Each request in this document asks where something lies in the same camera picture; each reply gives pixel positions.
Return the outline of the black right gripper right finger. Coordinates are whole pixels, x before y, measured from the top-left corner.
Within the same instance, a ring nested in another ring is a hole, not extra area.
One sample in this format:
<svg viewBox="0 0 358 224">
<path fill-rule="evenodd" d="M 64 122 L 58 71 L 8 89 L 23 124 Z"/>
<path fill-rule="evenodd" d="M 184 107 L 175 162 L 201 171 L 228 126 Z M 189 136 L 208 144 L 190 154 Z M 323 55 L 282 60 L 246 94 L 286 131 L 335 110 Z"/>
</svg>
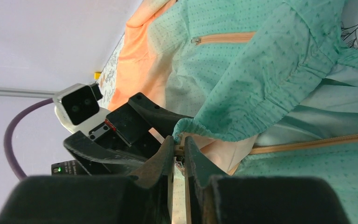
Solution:
<svg viewBox="0 0 358 224">
<path fill-rule="evenodd" d="M 347 224 L 330 185 L 314 177 L 229 176 L 186 137 L 189 224 Z"/>
</svg>

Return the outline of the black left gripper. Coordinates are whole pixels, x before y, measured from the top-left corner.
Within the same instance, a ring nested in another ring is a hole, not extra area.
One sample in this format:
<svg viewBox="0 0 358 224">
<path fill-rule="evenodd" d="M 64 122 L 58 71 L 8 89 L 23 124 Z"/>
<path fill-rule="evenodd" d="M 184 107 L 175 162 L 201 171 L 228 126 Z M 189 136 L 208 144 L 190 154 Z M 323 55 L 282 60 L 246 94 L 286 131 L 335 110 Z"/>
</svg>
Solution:
<svg viewBox="0 0 358 224">
<path fill-rule="evenodd" d="M 191 118 L 164 109 L 141 92 L 130 97 L 128 104 L 136 112 L 110 112 L 90 135 L 78 131 L 63 141 L 87 174 L 129 174 L 161 146 L 149 132 L 151 127 L 165 138 L 173 134 L 180 119 Z"/>
</svg>

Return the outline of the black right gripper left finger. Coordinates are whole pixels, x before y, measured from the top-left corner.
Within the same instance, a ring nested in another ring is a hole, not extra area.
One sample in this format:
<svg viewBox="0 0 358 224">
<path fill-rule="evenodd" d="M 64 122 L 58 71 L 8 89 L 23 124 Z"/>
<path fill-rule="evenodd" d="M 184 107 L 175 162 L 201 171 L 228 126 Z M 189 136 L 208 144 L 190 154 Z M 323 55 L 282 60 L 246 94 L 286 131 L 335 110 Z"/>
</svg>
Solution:
<svg viewBox="0 0 358 224">
<path fill-rule="evenodd" d="M 32 176 L 19 182 L 0 224 L 169 224 L 174 140 L 126 176 Z"/>
</svg>

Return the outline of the orange and teal jacket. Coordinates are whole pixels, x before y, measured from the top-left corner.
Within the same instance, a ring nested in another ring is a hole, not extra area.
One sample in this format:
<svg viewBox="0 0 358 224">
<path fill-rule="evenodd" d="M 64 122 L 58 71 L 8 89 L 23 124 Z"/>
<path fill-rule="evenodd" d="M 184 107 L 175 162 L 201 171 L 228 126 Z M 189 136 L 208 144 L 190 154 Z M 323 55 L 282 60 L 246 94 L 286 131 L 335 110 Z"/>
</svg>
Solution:
<svg viewBox="0 0 358 224">
<path fill-rule="evenodd" d="M 138 92 L 224 172 L 323 178 L 358 224 L 358 0 L 145 0 L 108 109 Z"/>
</svg>

